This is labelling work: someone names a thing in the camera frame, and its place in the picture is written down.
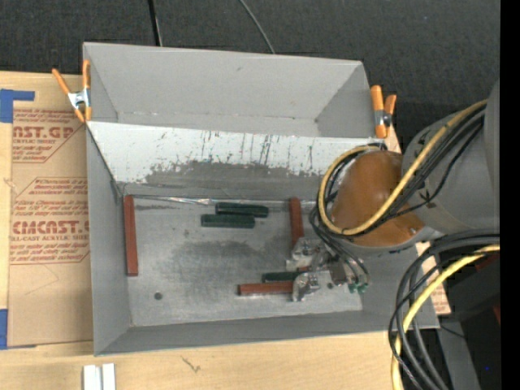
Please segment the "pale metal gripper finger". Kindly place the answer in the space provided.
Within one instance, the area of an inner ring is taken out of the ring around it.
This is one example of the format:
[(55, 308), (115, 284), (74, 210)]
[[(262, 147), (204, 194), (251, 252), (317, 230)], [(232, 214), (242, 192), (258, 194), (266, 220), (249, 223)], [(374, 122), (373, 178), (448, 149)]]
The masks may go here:
[(304, 301), (307, 295), (320, 289), (319, 276), (315, 272), (299, 274), (292, 283), (292, 300)]
[(289, 257), (286, 259), (287, 271), (304, 271), (312, 266), (314, 256), (321, 249), (321, 240), (301, 237), (293, 246)]

